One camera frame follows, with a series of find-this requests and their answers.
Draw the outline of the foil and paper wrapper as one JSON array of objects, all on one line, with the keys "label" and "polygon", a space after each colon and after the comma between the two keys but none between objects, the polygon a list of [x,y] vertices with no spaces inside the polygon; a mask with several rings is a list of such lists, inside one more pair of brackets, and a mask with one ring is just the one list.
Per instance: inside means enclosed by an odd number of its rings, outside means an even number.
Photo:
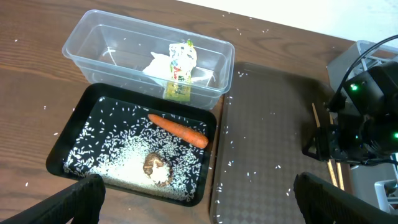
[{"label": "foil and paper wrapper", "polygon": [[165,100],[189,102],[191,84],[215,80],[211,72],[192,76],[198,56],[190,39],[182,43],[170,44],[168,55],[155,52],[151,55],[153,56],[151,63],[142,72],[164,88],[162,97]]}]

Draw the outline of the wooden chopstick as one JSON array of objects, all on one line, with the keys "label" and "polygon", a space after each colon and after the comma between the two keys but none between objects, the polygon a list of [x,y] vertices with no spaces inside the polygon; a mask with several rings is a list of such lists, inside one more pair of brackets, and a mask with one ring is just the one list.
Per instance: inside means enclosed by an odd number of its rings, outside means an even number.
[{"label": "wooden chopstick", "polygon": [[333,164],[332,164],[330,159],[326,158],[326,153],[327,153],[326,144],[327,144],[327,142],[326,142],[326,137],[325,137],[325,131],[320,126],[320,120],[319,120],[317,109],[316,109],[314,103],[312,103],[312,110],[313,110],[313,115],[314,115],[316,126],[317,126],[317,138],[318,138],[317,142],[318,142],[318,147],[319,147],[319,149],[318,149],[319,157],[320,157],[321,160],[326,161],[331,182],[332,182],[332,184],[335,187],[338,187],[338,182],[337,182],[337,179],[336,179],[336,175],[335,175],[335,171],[334,171],[334,168],[333,168]]},{"label": "wooden chopstick", "polygon": [[331,182],[335,187],[339,187],[341,190],[345,190],[344,182],[343,182],[343,173],[341,170],[341,163],[335,162],[335,166],[333,166],[332,161],[329,160],[327,162],[328,171],[330,174]]}]

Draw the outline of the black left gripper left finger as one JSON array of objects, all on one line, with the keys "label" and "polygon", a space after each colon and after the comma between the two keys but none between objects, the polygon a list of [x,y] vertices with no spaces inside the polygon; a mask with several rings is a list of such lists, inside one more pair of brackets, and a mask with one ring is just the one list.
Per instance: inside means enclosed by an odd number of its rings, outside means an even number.
[{"label": "black left gripper left finger", "polygon": [[105,194],[102,177],[92,174],[2,223],[97,224]]}]

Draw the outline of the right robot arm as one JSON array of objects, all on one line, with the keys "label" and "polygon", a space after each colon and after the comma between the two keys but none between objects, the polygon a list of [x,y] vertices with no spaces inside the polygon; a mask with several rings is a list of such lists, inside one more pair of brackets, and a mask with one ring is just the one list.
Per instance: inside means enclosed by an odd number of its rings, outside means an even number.
[{"label": "right robot arm", "polygon": [[344,82],[355,113],[339,110],[334,124],[317,128],[302,153],[318,161],[397,164],[397,62],[377,65]]}]

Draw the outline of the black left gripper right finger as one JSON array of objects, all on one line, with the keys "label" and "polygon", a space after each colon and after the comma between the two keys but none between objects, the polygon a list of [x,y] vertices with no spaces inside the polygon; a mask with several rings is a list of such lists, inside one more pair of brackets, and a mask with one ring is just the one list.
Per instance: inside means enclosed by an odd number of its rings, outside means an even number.
[{"label": "black left gripper right finger", "polygon": [[296,176],[294,193],[305,223],[397,224],[397,216],[303,172]]}]

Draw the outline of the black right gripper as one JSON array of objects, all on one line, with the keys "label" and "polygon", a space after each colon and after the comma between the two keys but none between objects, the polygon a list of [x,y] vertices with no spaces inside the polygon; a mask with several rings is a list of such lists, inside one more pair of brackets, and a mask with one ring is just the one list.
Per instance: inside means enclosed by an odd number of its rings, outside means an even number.
[{"label": "black right gripper", "polygon": [[[326,137],[326,158],[352,165],[379,165],[382,157],[369,149],[358,129],[341,129],[336,124],[322,127]],[[317,129],[302,148],[302,154],[321,160],[318,152]]]}]

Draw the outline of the orange carrot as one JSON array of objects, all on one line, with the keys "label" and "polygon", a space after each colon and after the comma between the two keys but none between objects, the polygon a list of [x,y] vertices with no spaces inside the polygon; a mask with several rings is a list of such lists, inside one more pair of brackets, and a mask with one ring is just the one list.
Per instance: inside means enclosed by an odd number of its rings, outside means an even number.
[{"label": "orange carrot", "polygon": [[204,149],[208,145],[208,138],[198,131],[192,130],[181,124],[174,123],[173,121],[162,118],[156,114],[149,114],[148,118],[160,128],[174,134],[195,147]]}]

